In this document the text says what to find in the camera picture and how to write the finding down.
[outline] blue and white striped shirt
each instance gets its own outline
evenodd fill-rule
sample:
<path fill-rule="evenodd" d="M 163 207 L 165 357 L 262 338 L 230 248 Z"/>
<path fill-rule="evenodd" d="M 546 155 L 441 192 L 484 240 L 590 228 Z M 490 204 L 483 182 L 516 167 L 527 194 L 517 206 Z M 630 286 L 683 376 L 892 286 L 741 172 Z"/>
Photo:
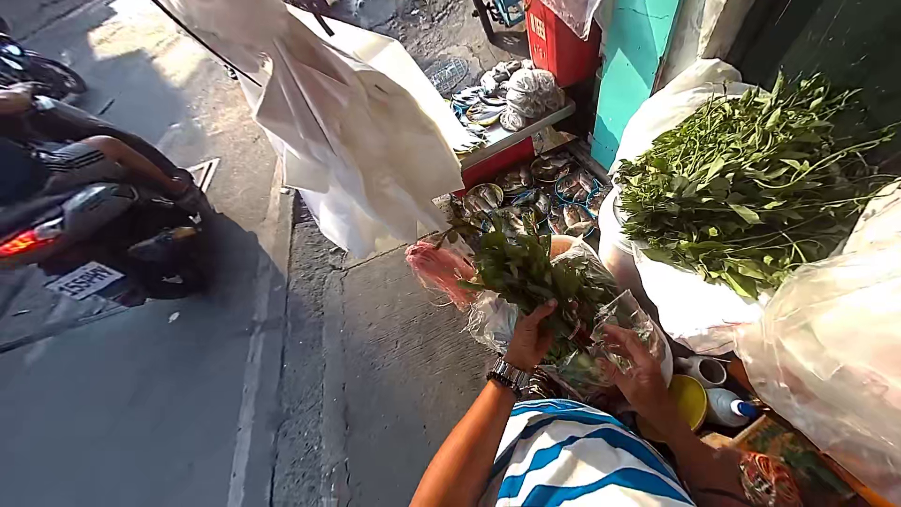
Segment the blue and white striped shirt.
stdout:
<path fill-rule="evenodd" d="M 480 506 L 694 505 L 623 423 L 569 400 L 516 403 Z"/>

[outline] motorcycle rider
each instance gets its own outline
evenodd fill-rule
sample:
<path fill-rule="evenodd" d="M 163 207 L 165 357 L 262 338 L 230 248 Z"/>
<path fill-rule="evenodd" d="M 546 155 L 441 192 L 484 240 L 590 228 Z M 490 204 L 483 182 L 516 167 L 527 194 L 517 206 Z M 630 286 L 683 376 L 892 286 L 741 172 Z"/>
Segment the motorcycle rider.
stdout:
<path fill-rule="evenodd" d="M 0 89 L 0 118 L 22 115 L 32 108 L 32 85 L 16 83 Z M 195 211 L 203 194 L 193 181 L 170 178 L 127 144 L 95 135 L 53 151 L 33 149 L 23 139 L 0 136 L 0 206 L 36 193 L 54 194 L 99 181 L 145 180 L 155 184 L 181 207 Z"/>

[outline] drain grate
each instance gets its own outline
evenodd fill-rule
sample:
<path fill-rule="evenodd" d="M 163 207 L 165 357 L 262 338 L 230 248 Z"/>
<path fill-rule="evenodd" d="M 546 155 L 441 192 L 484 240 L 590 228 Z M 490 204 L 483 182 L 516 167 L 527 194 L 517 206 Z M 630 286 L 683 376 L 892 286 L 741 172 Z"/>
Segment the drain grate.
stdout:
<path fill-rule="evenodd" d="M 425 70 L 425 75 L 442 95 L 449 94 L 467 74 L 469 65 L 464 59 L 456 56 L 437 60 Z"/>

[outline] leafy green vegetable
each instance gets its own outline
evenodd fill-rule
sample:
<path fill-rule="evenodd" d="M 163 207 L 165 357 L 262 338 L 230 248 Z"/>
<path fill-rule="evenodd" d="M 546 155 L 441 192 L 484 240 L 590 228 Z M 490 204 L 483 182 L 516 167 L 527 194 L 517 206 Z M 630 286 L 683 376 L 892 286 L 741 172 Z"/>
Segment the leafy green vegetable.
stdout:
<path fill-rule="evenodd" d="M 526 234 L 515 237 L 500 232 L 499 224 L 493 232 L 483 231 L 476 250 L 476 278 L 459 284 L 468 289 L 493 290 L 526 313 L 556 299 L 557 309 L 547 319 L 555 339 L 545 357 L 556 362 L 592 345 L 589 333 L 595 314 L 615 298 L 616 283 L 593 257 L 574 255 L 551 264 L 551 235 L 538 234 L 531 214 L 523 214 L 523 223 Z M 450 232 L 445 236 L 451 239 Z"/>
<path fill-rule="evenodd" d="M 623 161 L 625 233 L 655 261 L 697 272 L 756 299 L 801 263 L 823 259 L 854 227 L 876 191 L 863 153 L 892 138 L 833 138 L 832 116 L 854 91 L 834 93 L 821 75 L 771 93 L 714 97 Z"/>

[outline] motorcycle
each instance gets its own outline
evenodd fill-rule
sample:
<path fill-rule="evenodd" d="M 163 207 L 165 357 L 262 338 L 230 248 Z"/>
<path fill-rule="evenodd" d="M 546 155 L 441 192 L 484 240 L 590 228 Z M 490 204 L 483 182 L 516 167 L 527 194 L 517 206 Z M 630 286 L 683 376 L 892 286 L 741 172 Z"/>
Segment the motorcycle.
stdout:
<path fill-rule="evenodd" d="M 112 135 L 152 161 L 165 160 L 159 166 L 167 174 L 184 171 L 140 137 L 47 97 L 37 97 L 23 121 L 32 139 Z M 98 295 L 132 307 L 183 298 L 205 286 L 202 222 L 201 214 L 131 183 L 39 195 L 0 209 L 0 269 L 37 264 L 50 276 L 47 289 L 75 300 Z"/>
<path fill-rule="evenodd" d="M 76 71 L 15 41 L 8 24 L 0 18 L 0 85 L 29 81 L 35 83 L 36 93 L 58 100 L 87 90 Z"/>

